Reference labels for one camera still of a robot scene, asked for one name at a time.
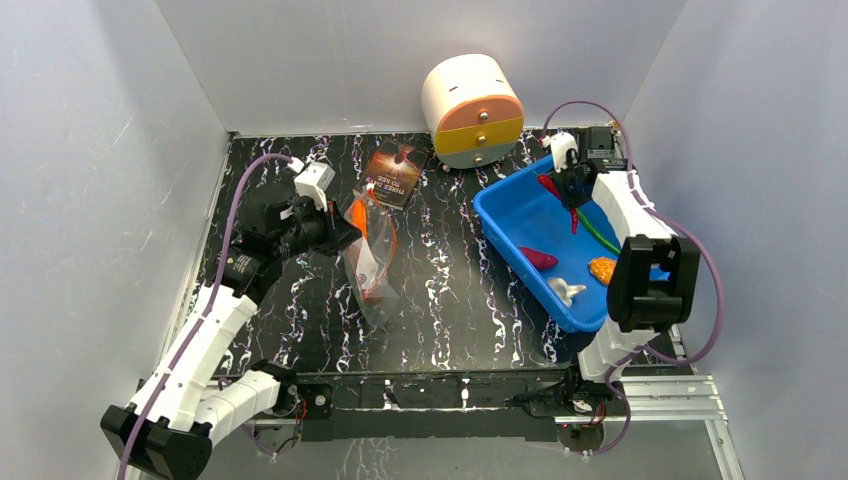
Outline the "orange toy squash slice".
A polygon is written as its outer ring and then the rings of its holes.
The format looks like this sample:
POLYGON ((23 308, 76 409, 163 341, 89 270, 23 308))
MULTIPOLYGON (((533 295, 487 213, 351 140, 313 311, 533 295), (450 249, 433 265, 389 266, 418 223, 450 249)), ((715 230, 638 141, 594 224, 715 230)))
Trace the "orange toy squash slice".
POLYGON ((387 208, 370 196, 357 199, 348 210, 350 222, 362 233, 374 258, 390 265, 396 254, 395 224, 387 208))

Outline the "clear zip bag orange zipper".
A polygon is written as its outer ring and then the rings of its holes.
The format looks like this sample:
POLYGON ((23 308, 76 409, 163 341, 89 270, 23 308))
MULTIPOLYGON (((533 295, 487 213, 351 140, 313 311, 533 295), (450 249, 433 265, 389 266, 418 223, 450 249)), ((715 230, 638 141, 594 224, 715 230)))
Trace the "clear zip bag orange zipper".
MULTIPOLYGON (((364 196, 370 196, 377 200, 372 193, 371 187, 368 187, 361 194, 357 194, 355 201, 364 196)), ((344 218, 350 222, 348 210, 345 212, 344 218)), ((365 316, 361 308, 360 311, 370 326, 384 328, 389 318, 395 312, 399 299, 396 290, 389 282, 389 270, 392 263, 386 266, 378 262, 371 253, 370 248, 365 244, 362 233, 361 239, 348 247, 343 252, 342 258, 349 284, 359 308, 360 302, 364 298, 381 299, 382 311, 379 315, 365 316)))

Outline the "green toy pepper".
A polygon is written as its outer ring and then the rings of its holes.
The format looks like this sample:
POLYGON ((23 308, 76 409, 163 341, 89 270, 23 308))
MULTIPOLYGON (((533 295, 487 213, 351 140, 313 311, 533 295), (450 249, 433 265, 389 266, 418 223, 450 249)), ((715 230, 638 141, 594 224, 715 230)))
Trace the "green toy pepper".
POLYGON ((379 315, 382 311, 380 298, 364 298, 360 302, 360 308, 365 316, 379 315))

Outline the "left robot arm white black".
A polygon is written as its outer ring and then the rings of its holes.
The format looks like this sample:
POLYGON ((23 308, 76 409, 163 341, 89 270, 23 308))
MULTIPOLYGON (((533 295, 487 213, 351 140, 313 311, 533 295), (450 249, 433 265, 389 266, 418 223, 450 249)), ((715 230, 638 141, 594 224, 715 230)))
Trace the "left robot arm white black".
POLYGON ((259 413, 289 416, 300 398, 293 373, 260 360, 217 393, 203 394, 236 333, 279 281, 285 261, 307 251, 341 253, 361 232, 319 187, 229 217, 213 284, 151 377, 126 406, 111 405, 100 427, 120 458, 161 479, 196 479, 212 449, 259 413))

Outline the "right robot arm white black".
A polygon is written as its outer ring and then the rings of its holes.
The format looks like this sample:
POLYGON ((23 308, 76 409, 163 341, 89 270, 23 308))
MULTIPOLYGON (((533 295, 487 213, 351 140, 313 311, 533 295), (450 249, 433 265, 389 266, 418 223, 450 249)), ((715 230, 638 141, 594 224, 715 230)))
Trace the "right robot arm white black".
POLYGON ((581 375, 563 387, 565 405, 590 413, 603 399, 599 383, 615 382, 650 341, 691 312, 700 251, 688 238, 655 217, 637 171, 617 158, 582 150, 571 134, 550 139, 552 178, 564 206, 594 202, 620 244, 607 286, 607 317, 578 355, 581 375))

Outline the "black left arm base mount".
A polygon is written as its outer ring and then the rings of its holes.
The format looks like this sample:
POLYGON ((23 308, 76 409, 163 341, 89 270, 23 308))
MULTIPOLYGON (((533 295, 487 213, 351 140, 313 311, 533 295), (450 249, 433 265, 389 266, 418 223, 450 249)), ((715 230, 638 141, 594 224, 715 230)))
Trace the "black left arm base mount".
POLYGON ((273 378, 260 384, 259 378, 243 377, 222 392, 233 395, 233 428, 243 428, 250 434, 289 426, 290 437, 302 441, 309 422, 327 420, 332 415, 333 390, 326 384, 280 383, 273 378))

